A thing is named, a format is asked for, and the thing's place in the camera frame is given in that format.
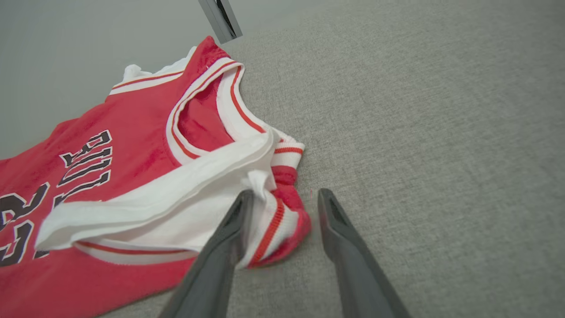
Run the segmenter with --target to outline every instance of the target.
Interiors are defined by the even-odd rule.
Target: gray background
[[[306,144],[297,188],[314,224],[285,262],[237,273],[228,316],[341,316],[310,199],[329,187],[414,317],[565,317],[564,14],[352,1],[223,45],[246,65],[248,108]],[[105,317],[155,317],[169,295]]]

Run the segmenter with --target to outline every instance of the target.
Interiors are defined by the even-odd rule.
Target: basketball jersey
[[[195,207],[241,188],[260,219],[241,265],[297,246],[310,229],[293,186],[304,146],[246,108],[243,72],[208,37],[155,74],[129,66],[103,104],[0,161],[2,316],[95,316],[175,286],[222,217]],[[187,211],[198,226],[174,228]],[[171,226],[203,230],[156,242]]]

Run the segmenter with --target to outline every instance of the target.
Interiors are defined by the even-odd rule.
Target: gray wall
[[[157,71],[213,34],[196,0],[0,0],[0,158],[103,102],[127,65]]]

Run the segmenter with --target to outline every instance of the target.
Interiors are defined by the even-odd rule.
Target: red stripe
[[[275,212],[275,215],[273,216],[273,219],[271,220],[271,224],[269,224],[269,227],[267,228],[267,231],[265,232],[265,236],[263,236],[261,243],[259,243],[259,246],[257,247],[257,250],[255,251],[255,255],[253,255],[253,258],[251,259],[251,262],[249,263],[249,265],[252,265],[254,263],[261,261],[261,259],[263,258],[263,255],[265,255],[265,252],[267,251],[267,248],[269,247],[269,244],[271,244],[271,241],[273,240],[273,236],[275,236],[275,233],[277,232],[277,229],[279,228],[279,225],[281,224],[283,216],[284,216],[284,204],[283,204],[283,201],[281,199],[277,198],[277,211]]]
[[[211,77],[213,77],[214,75],[216,75],[216,74],[217,74],[219,71],[221,71],[223,68],[225,68],[225,67],[228,66],[228,65],[234,64],[234,63],[236,63],[236,61],[231,61],[231,62],[229,62],[229,63],[226,63],[226,64],[222,65],[222,67],[220,67],[220,68],[217,69],[214,73],[212,73],[210,76],[208,76],[208,78],[207,78],[204,82],[202,82],[202,84],[200,84],[200,86],[197,87],[193,92],[196,92],[197,90],[201,89],[202,86],[204,86],[204,84],[206,84],[206,82],[207,82]],[[173,138],[175,139],[177,145],[179,145],[179,147],[180,147],[180,149],[182,150],[182,152],[184,152],[184,154],[187,155],[187,156],[189,156],[190,158],[196,159],[196,158],[198,158],[198,157],[200,157],[200,156],[197,155],[197,154],[194,154],[194,153],[192,153],[192,152],[190,152],[190,151],[188,151],[188,149],[186,149],[186,148],[184,147],[184,145],[182,144],[182,142],[180,141],[180,139],[179,139],[179,138],[176,136],[176,134],[175,134],[174,127],[175,127],[175,125],[177,125],[176,122],[175,122],[175,120],[176,120],[176,114],[177,114],[177,112],[179,111],[179,109],[180,109],[180,107],[178,107],[178,108],[175,110],[175,113],[174,113],[174,115],[173,115],[173,122],[172,122],[172,126],[171,126],[171,133],[173,134]]]
[[[183,253],[183,252],[187,251],[187,250],[173,250],[173,251],[122,250],[121,248],[107,247],[107,246],[98,245],[98,244],[94,244],[94,243],[90,243],[90,242],[77,242],[77,244],[80,244],[80,245],[85,246],[85,247],[90,247],[90,248],[93,248],[95,250],[101,250],[101,251],[116,253],[116,254],[129,254],[129,255],[177,254],[177,253]]]
[[[178,75],[178,74],[182,74],[182,72],[184,72],[184,71],[180,71],[180,72],[172,73],[172,74],[165,74],[165,75],[161,75],[161,76],[156,76],[156,77],[154,77],[154,78],[146,78],[146,79],[132,80],[132,81],[129,81],[129,82],[127,82],[127,83],[120,84],[120,85],[118,85],[118,86],[114,86],[113,89],[120,88],[120,87],[124,87],[124,86],[130,85],[130,84],[139,83],[139,82],[141,82],[141,81],[154,80],[154,79],[162,79],[162,78],[166,78],[166,77],[169,77],[169,76],[175,76],[175,75]]]
[[[257,130],[258,132],[264,133],[265,130],[261,126],[259,126],[258,124],[254,123],[251,119],[249,119],[249,117],[247,117],[247,115],[241,109],[240,104],[237,102],[235,87],[236,87],[237,78],[240,76],[240,71],[241,71],[241,66],[237,68],[236,77],[233,79],[232,89],[230,90],[230,93],[232,95],[233,104],[236,106],[237,111],[239,112],[240,116],[245,120],[245,122],[247,122],[247,124],[249,124],[249,126],[255,128],[255,130]]]
[[[284,147],[284,148],[275,149],[275,153],[283,153],[283,152],[296,152],[299,154],[304,153],[302,149],[296,147]]]

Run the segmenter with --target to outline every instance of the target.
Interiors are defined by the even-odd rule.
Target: gray fabric surface
[[[341,317],[310,199],[328,187],[414,317],[565,317],[564,13],[344,3],[225,44],[248,108],[306,144],[314,225],[287,261],[237,273],[228,316]]]

